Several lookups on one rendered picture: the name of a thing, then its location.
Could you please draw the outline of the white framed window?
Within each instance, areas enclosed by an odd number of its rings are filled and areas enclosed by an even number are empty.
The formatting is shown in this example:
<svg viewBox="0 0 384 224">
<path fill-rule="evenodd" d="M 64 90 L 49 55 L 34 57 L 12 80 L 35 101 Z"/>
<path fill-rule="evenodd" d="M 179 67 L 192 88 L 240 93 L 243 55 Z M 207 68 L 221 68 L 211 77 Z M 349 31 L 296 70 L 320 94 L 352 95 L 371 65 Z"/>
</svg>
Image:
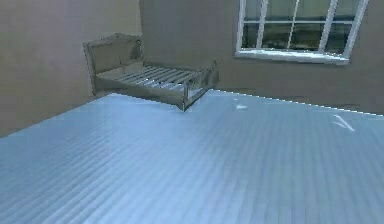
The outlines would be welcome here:
<svg viewBox="0 0 384 224">
<path fill-rule="evenodd" d="M 239 0 L 235 55 L 345 65 L 369 1 Z"/>
</svg>

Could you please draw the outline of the olive slatted bed frame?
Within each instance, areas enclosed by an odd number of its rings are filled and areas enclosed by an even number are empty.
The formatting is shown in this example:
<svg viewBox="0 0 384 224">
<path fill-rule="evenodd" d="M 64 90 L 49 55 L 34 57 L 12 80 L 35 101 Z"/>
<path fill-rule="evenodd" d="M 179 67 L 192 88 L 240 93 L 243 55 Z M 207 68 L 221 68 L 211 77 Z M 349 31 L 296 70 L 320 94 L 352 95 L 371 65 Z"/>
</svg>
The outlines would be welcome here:
<svg viewBox="0 0 384 224">
<path fill-rule="evenodd" d="M 85 42 L 92 93 L 117 93 L 171 104 L 186 111 L 219 83 L 215 60 L 199 68 L 145 59 L 142 37 L 115 33 Z"/>
</svg>

